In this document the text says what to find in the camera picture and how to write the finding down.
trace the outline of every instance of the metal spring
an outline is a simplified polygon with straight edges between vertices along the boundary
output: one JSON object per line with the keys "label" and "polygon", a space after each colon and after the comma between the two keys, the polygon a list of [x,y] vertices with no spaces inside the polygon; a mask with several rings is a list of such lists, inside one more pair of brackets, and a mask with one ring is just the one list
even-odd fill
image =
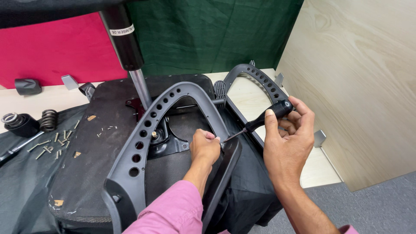
{"label": "metal spring", "polygon": [[25,122],[26,118],[24,115],[17,113],[9,113],[1,119],[1,121],[9,127],[18,127]]}
{"label": "metal spring", "polygon": [[56,129],[58,113],[55,110],[47,109],[42,112],[40,119],[40,130],[50,132]]}

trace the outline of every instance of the screw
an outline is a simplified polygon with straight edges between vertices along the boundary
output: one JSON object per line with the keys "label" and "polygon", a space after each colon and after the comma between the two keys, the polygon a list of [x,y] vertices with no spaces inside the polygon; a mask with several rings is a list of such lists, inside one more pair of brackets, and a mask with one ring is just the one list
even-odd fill
{"label": "screw", "polygon": [[44,147],[43,147],[43,149],[44,149],[44,150],[46,150],[48,153],[52,153],[52,151],[50,151],[50,150],[48,149],[48,146],[44,146]]}
{"label": "screw", "polygon": [[36,157],[36,160],[38,159],[38,158],[40,158],[40,156],[42,156],[42,154],[43,153],[45,153],[46,152],[46,150],[42,150],[42,152]]}
{"label": "screw", "polygon": [[79,120],[77,121],[77,124],[75,125],[74,129],[77,129],[78,124],[79,124]]}
{"label": "screw", "polygon": [[61,146],[64,146],[65,144],[62,143],[60,140],[58,140],[59,144],[61,144]]}
{"label": "screw", "polygon": [[39,144],[36,144],[34,147],[30,148],[29,150],[27,150],[28,152],[32,151],[34,148],[36,148],[36,146],[38,146]]}
{"label": "screw", "polygon": [[46,144],[46,143],[49,143],[49,142],[51,142],[51,140],[47,140],[45,142],[39,143],[38,145]]}

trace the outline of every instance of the screwdriver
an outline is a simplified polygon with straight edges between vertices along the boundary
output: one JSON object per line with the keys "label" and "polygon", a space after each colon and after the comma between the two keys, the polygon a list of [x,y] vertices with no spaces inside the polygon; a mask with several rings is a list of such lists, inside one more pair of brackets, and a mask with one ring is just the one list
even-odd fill
{"label": "screwdriver", "polygon": [[[293,105],[289,102],[289,100],[281,100],[281,101],[278,101],[277,103],[271,105],[267,109],[271,109],[275,113],[276,118],[281,119],[293,110]],[[245,124],[245,128],[243,128],[241,132],[235,134],[234,136],[229,137],[224,142],[227,142],[228,140],[240,135],[243,132],[253,132],[258,127],[263,126],[264,125],[265,113],[266,113],[266,111],[263,111],[263,113],[261,113],[260,116],[257,117],[257,119],[255,119],[253,121],[250,121],[250,122],[247,122]]]}

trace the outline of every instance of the white desk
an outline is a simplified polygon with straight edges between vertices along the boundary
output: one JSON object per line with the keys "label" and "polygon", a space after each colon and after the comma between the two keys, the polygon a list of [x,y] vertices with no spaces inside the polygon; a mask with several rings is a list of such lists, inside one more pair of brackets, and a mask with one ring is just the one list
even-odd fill
{"label": "white desk", "polygon": [[[274,69],[262,69],[262,71],[274,80]],[[227,74],[228,72],[219,72],[204,75],[214,83],[217,80],[223,80]],[[243,77],[238,77],[234,81],[227,95],[248,121],[257,118],[271,105],[266,94],[252,81]],[[33,96],[20,96],[15,89],[0,90],[0,117],[7,113],[16,112],[19,114],[28,113],[35,119],[40,119],[43,110],[62,111],[86,103],[88,103],[87,97],[78,89],[67,90],[64,85],[42,87],[42,93]],[[0,133],[5,131],[1,124]],[[264,140],[264,126],[259,127],[256,133]],[[314,148],[302,171],[302,186],[307,188],[338,182],[341,180],[323,151]]]}

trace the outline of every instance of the hand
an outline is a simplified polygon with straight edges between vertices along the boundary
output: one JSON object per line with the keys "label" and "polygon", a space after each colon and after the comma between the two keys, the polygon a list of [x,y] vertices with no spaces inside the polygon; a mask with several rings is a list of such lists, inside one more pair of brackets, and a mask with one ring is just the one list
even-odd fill
{"label": "hand", "polygon": [[210,132],[197,129],[189,148],[192,163],[183,179],[195,185],[202,198],[212,165],[220,156],[220,138]]}
{"label": "hand", "polygon": [[293,96],[289,96],[289,101],[298,112],[290,112],[288,120],[278,121],[272,110],[265,114],[263,158],[277,193],[280,188],[300,187],[300,173],[314,143],[315,113]]}
{"label": "hand", "polygon": [[208,131],[197,129],[189,148],[192,163],[201,160],[212,166],[220,156],[220,138]]}

